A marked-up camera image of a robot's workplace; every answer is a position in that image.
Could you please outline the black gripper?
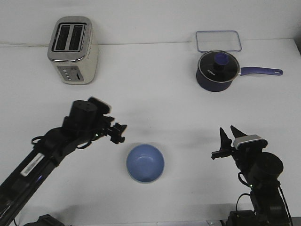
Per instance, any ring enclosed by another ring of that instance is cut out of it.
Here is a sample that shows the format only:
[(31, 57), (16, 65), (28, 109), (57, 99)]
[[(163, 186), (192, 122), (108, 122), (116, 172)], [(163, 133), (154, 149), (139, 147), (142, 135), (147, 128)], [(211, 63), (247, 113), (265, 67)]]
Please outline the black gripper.
[(123, 143), (125, 137), (122, 134), (127, 125), (116, 122), (113, 125), (114, 132), (110, 133), (113, 121), (114, 118), (108, 114), (98, 114), (97, 107), (88, 100), (76, 100), (71, 105), (69, 115), (64, 118), (62, 128), (73, 137), (83, 141), (95, 141), (109, 134), (111, 142)]
[[(230, 126), (231, 132), (235, 138), (234, 141), (246, 141), (247, 134), (238, 130), (233, 125)], [(211, 152), (211, 159), (215, 160), (217, 158), (225, 158), (231, 156), (234, 159), (236, 166), (240, 170), (247, 170), (250, 166), (250, 160), (248, 157), (247, 150), (237, 150), (234, 147), (231, 147), (232, 140), (228, 138), (223, 128), (220, 128), (220, 140), (221, 146), (218, 151)]]

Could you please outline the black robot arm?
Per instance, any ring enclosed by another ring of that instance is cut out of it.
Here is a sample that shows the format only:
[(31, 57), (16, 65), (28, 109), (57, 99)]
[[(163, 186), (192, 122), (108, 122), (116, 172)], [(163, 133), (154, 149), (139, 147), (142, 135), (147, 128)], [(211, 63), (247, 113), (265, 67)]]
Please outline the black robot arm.
[(0, 186), (0, 224), (8, 226), (31, 199), (50, 173), (77, 149), (110, 136), (111, 142), (125, 141), (126, 125), (115, 123), (110, 106), (95, 97), (76, 100), (61, 127), (31, 140), (33, 150)]
[(235, 209), (223, 226), (291, 226), (292, 217), (281, 189), (279, 175), (283, 172), (282, 161), (274, 154), (264, 152), (267, 140), (258, 135), (247, 135), (231, 126), (234, 140), (220, 129), (221, 146), (211, 153), (211, 158), (231, 156), (239, 169), (239, 181), (250, 188), (253, 210)]

